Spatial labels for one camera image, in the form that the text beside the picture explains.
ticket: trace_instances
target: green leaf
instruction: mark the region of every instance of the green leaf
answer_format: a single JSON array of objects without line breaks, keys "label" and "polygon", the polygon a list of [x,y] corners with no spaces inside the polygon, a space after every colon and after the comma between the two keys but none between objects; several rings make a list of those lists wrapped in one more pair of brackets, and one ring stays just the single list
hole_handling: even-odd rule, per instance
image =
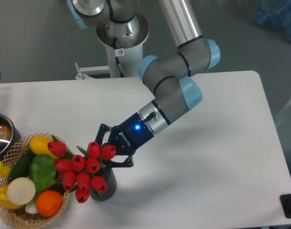
[{"label": "green leaf", "polygon": [[98,199],[101,199],[101,193],[98,192],[98,191],[94,191],[94,194],[95,196],[98,198]]},{"label": "green leaf", "polygon": [[84,156],[85,156],[86,158],[89,158],[89,156],[88,156],[88,154],[87,154],[87,151],[86,151],[85,149],[83,149],[82,147],[79,147],[79,146],[77,146],[77,148],[79,149],[79,151],[80,151],[82,154],[84,154]]},{"label": "green leaf", "polygon": [[39,195],[54,184],[55,160],[47,154],[36,156],[29,167],[29,178],[33,181],[36,194]]},{"label": "green leaf", "polygon": [[54,135],[52,135],[52,140],[54,141],[54,142],[59,142],[59,140],[56,138],[56,136],[54,136]]},{"label": "green leaf", "polygon": [[55,184],[62,184],[63,181],[62,181],[62,179],[57,179],[57,180],[54,181],[54,183],[55,183]]},{"label": "green leaf", "polygon": [[72,154],[70,154],[70,153],[68,153],[67,151],[65,152],[65,154],[63,155],[63,156],[60,156],[60,157],[58,157],[58,158],[56,158],[57,160],[59,160],[59,159],[69,159],[69,160],[71,160],[73,158],[73,155]]},{"label": "green leaf", "polygon": [[98,158],[98,162],[101,164],[101,163],[102,163],[102,161],[103,161],[103,157],[102,157],[102,156],[100,156],[100,157]]},{"label": "green leaf", "polygon": [[74,156],[73,152],[71,152],[69,149],[66,149],[66,154],[70,154],[72,157]]},{"label": "green leaf", "polygon": [[101,149],[103,149],[104,148],[104,146],[106,146],[107,145],[107,143],[105,142],[105,143],[103,143],[102,144],[102,146],[101,146]]},{"label": "green leaf", "polygon": [[75,186],[73,187],[73,189],[71,189],[71,190],[69,191],[69,193],[71,193],[71,192],[75,192],[76,190],[78,190],[78,185],[75,185]]}]

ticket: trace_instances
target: woven basket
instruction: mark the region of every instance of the woven basket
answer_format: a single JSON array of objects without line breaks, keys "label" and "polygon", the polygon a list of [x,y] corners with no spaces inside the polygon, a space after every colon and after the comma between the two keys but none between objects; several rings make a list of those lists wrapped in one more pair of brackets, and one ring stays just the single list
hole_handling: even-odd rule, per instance
[{"label": "woven basket", "polygon": [[[35,136],[43,136],[52,140],[52,135],[48,133],[35,134],[30,135],[29,137],[25,137],[11,147],[11,149],[4,156],[4,159],[2,161],[3,164],[5,166],[13,168],[21,155],[23,155],[26,149],[29,147],[30,140]],[[7,184],[7,181],[0,176],[0,187]],[[53,222],[63,212],[65,206],[67,205],[70,194],[68,192],[65,192],[62,184],[53,185],[50,189],[60,192],[63,196],[63,204],[60,210],[54,216],[48,218],[41,216],[40,214],[29,214],[25,211],[24,207],[13,210],[0,206],[0,217],[2,218],[2,221],[8,226],[16,229],[37,229],[42,228],[47,224]]]}]

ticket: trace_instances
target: silver arm tube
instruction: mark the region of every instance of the silver arm tube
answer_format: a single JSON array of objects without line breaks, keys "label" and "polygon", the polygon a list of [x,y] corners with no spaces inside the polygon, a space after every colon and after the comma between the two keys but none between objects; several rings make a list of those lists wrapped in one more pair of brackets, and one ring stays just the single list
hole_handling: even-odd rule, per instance
[{"label": "silver arm tube", "polygon": [[160,0],[159,2],[177,46],[202,35],[188,0]]},{"label": "silver arm tube", "polygon": [[105,0],[72,0],[72,4],[80,13],[86,16],[94,16],[102,11]]}]

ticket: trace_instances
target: brand logo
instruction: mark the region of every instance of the brand logo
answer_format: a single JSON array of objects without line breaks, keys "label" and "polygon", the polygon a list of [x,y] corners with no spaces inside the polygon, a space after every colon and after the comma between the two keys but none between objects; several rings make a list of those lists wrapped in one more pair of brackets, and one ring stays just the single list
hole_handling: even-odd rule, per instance
[{"label": "brand logo", "polygon": [[126,137],[122,131],[119,133],[119,135],[121,135],[123,137],[124,141],[127,143],[127,145],[130,146],[130,142],[126,139]]}]

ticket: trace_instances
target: red tulip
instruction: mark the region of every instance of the red tulip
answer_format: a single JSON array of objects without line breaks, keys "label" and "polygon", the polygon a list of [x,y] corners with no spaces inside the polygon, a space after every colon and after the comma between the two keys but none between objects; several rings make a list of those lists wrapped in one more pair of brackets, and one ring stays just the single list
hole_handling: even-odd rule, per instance
[{"label": "red tulip", "polygon": [[90,142],[87,148],[87,154],[90,157],[98,158],[101,156],[101,147],[97,142]]},{"label": "red tulip", "polygon": [[70,159],[59,159],[56,160],[54,167],[60,172],[66,172],[71,170],[71,160]]},{"label": "red tulip", "polygon": [[98,192],[105,192],[107,189],[104,178],[100,176],[95,176],[90,180],[90,187]]},{"label": "red tulip", "polygon": [[71,159],[71,168],[76,172],[81,172],[86,166],[86,160],[81,155],[75,155]]},{"label": "red tulip", "polygon": [[49,142],[48,149],[53,155],[59,157],[65,154],[67,147],[62,142]]},{"label": "red tulip", "polygon": [[85,172],[79,173],[77,175],[77,183],[79,190],[85,192],[90,186],[90,175]]},{"label": "red tulip", "polygon": [[104,160],[111,160],[116,154],[116,147],[113,145],[106,145],[102,149],[102,157]]},{"label": "red tulip", "polygon": [[84,192],[79,189],[75,191],[75,198],[80,204],[85,203],[88,200],[89,196],[89,189],[86,189]]},{"label": "red tulip", "polygon": [[86,161],[86,171],[88,173],[96,173],[100,169],[100,163],[95,158],[88,158]]},{"label": "red tulip", "polygon": [[77,182],[77,175],[73,170],[69,170],[64,173],[62,182],[63,187],[66,191],[72,190],[75,186],[75,183]]}]

